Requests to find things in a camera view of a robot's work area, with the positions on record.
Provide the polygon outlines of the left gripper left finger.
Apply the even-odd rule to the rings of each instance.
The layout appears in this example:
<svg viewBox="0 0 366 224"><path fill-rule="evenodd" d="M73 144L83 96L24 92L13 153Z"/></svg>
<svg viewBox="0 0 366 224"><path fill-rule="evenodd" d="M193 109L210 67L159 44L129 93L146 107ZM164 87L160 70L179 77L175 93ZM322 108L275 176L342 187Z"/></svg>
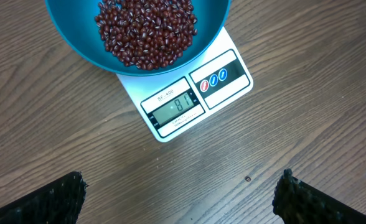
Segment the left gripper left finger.
<svg viewBox="0 0 366 224"><path fill-rule="evenodd" d="M75 224L86 197L82 174L73 171L0 208L0 224Z"/></svg>

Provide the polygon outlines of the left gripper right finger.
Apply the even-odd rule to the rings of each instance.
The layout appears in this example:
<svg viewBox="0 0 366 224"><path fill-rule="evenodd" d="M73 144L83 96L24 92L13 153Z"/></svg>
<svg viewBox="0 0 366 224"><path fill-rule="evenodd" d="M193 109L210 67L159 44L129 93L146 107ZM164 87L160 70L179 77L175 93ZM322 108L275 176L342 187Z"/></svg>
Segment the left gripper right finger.
<svg viewBox="0 0 366 224"><path fill-rule="evenodd" d="M285 224L366 224L366 215L295 178L291 169L279 179L272 206Z"/></svg>

